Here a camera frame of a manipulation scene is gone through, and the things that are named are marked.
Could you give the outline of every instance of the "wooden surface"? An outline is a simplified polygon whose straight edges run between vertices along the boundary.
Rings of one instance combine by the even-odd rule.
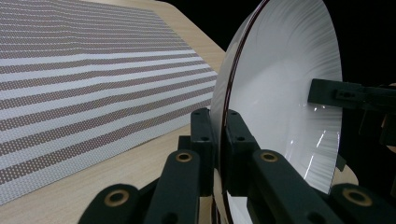
[[[216,72],[219,71],[224,51],[175,7],[149,0],[91,1],[155,11]],[[159,177],[167,156],[177,149],[178,137],[189,134],[190,126],[185,126],[6,203],[0,206],[0,223],[78,223],[100,190],[119,183],[140,189]],[[209,205],[210,200],[202,199],[200,223],[209,223]]]

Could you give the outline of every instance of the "brass insert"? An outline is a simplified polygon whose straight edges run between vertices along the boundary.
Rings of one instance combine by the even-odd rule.
[[[357,205],[368,207],[373,204],[372,199],[358,189],[343,189],[344,197]]]
[[[264,161],[277,161],[277,155],[271,152],[262,153],[262,160]]]
[[[125,189],[115,189],[105,197],[105,205],[116,207],[128,201],[129,193]]]
[[[182,152],[176,155],[176,160],[181,162],[188,162],[192,160],[192,155],[187,152]]]

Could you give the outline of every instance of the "black mount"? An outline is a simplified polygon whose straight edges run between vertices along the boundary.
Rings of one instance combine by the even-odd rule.
[[[350,87],[314,79],[308,102],[390,115],[381,139],[392,145],[395,90]],[[103,189],[79,224],[197,223],[199,198],[213,195],[215,168],[220,169],[224,195],[228,191],[232,196],[247,197],[253,223],[395,222],[396,208],[368,189],[340,184],[324,194],[311,188],[281,154],[259,148],[236,111],[228,112],[223,139],[226,147],[221,151],[223,164],[219,167],[209,112],[201,108],[191,113],[191,136],[179,137],[178,149],[168,156],[158,179],[142,189],[122,184]]]

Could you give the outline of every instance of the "striped pattern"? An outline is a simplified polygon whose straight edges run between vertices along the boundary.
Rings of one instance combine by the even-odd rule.
[[[216,72],[154,12],[0,2],[0,204],[190,122]]]

